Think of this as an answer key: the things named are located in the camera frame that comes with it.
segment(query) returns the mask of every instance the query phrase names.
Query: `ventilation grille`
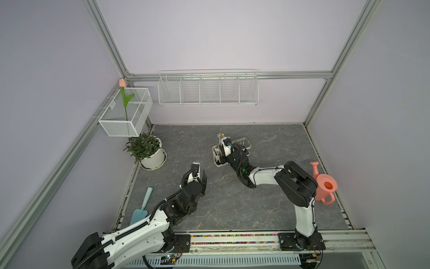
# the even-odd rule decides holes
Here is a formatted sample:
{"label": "ventilation grille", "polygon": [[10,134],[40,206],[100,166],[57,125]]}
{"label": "ventilation grille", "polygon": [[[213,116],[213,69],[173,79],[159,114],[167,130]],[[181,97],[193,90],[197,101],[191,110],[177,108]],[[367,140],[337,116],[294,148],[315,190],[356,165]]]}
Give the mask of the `ventilation grille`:
{"label": "ventilation grille", "polygon": [[[147,257],[150,265],[160,265],[161,256]],[[298,254],[236,254],[236,255],[186,255],[179,258],[175,267],[245,267],[245,266],[301,265]],[[134,260],[124,268],[146,268],[142,259]]]}

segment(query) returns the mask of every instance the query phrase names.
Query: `wire mesh basket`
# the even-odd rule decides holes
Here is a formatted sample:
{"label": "wire mesh basket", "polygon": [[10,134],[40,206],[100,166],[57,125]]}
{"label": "wire mesh basket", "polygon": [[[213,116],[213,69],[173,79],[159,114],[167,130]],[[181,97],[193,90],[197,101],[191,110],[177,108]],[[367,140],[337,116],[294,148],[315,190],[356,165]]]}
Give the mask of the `wire mesh basket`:
{"label": "wire mesh basket", "polygon": [[147,88],[124,88],[128,96],[135,95],[127,105],[127,115],[120,90],[105,109],[98,122],[108,136],[138,137],[152,106],[152,98]]}
{"label": "wire mesh basket", "polygon": [[162,106],[256,105],[257,72],[165,74],[158,95]]}

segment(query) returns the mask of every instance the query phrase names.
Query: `green leaf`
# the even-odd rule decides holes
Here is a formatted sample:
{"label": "green leaf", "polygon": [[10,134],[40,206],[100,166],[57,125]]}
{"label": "green leaf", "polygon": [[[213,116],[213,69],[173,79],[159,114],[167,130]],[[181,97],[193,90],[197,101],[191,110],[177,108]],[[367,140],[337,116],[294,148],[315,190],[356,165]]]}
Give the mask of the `green leaf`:
{"label": "green leaf", "polygon": [[127,95],[126,95],[126,92],[124,92],[124,88],[120,87],[120,91],[121,91],[121,94],[123,96],[123,100],[125,100],[127,98]]}
{"label": "green leaf", "polygon": [[123,96],[123,100],[124,100],[124,107],[125,107],[125,108],[127,107],[127,105],[128,105],[128,103],[129,103],[129,101],[130,101],[133,97],[134,97],[134,93],[130,94],[130,95],[129,95],[129,96],[127,96],[125,99],[124,99],[124,96]]}
{"label": "green leaf", "polygon": [[141,133],[139,137],[130,137],[126,145],[127,151],[138,162],[144,158],[150,158],[160,148],[158,139],[145,133]]}

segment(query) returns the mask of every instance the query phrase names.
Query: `light blue trowel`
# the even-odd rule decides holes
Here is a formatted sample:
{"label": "light blue trowel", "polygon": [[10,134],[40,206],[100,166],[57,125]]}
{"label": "light blue trowel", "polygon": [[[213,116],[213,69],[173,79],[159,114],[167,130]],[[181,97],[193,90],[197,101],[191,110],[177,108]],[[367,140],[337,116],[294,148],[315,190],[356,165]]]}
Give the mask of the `light blue trowel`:
{"label": "light blue trowel", "polygon": [[130,220],[130,225],[143,220],[148,215],[148,211],[145,210],[145,206],[149,201],[149,197],[151,197],[152,190],[153,190],[152,187],[148,187],[148,190],[146,190],[145,198],[143,199],[143,203],[142,203],[142,208],[136,209],[133,212],[132,220]]}

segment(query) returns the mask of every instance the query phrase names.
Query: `trowel handle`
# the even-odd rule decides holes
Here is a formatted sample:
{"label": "trowel handle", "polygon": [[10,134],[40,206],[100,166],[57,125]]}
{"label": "trowel handle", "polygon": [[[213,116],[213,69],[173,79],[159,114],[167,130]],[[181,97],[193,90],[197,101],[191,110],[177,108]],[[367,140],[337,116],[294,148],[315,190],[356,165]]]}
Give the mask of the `trowel handle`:
{"label": "trowel handle", "polygon": [[142,209],[145,209],[145,206],[149,201],[149,197],[151,197],[152,190],[152,187],[148,187],[148,189],[146,190],[145,198],[143,198]]}

